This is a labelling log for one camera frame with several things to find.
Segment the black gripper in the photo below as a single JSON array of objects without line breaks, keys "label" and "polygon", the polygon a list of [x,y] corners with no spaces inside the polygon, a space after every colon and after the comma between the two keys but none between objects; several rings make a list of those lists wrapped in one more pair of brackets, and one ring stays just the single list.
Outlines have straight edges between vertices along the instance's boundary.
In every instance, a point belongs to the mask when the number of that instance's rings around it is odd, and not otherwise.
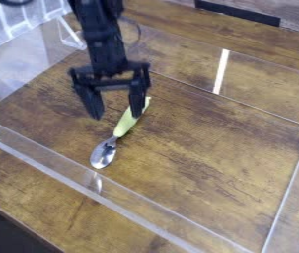
[{"label": "black gripper", "polygon": [[84,32],[89,64],[68,70],[72,88],[89,116],[100,120],[104,105],[101,89],[129,89],[132,117],[143,114],[149,87],[149,64],[126,58],[121,32]]}]

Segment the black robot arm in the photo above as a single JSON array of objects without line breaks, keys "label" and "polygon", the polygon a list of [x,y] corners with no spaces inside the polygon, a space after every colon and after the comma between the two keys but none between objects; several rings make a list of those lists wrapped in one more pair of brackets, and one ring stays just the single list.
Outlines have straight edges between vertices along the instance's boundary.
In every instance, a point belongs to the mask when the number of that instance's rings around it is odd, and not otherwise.
[{"label": "black robot arm", "polygon": [[122,0],[66,0],[81,27],[89,64],[70,68],[72,88],[94,120],[104,113],[101,92],[129,90],[131,113],[137,118],[144,111],[149,87],[149,64],[126,59],[118,19]]}]

